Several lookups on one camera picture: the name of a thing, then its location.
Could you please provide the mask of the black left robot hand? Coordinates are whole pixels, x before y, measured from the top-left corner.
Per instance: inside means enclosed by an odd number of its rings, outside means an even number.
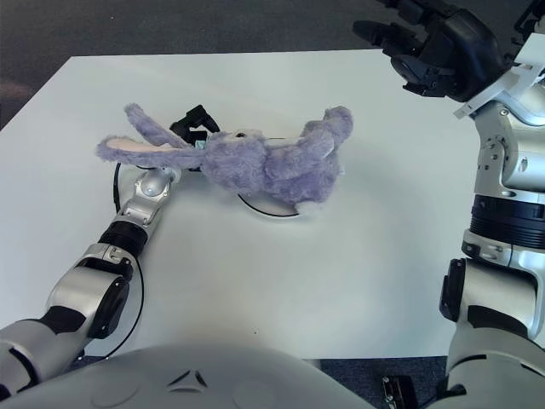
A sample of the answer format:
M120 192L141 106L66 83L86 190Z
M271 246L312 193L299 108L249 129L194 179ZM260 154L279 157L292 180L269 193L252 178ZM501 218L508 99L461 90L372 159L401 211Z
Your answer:
M172 123L169 129L193 147L203 147L209 134L220 131L216 121L202 105L188 111L184 118Z

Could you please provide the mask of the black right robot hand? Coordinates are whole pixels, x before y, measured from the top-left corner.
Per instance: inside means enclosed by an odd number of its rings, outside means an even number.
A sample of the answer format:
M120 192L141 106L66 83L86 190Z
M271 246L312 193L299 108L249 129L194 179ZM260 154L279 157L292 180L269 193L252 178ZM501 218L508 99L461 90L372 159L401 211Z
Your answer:
M357 20L353 32L390 58L404 89L424 97L466 102L509 69L495 35L466 9L443 1L385 1L399 17L427 34L397 23Z

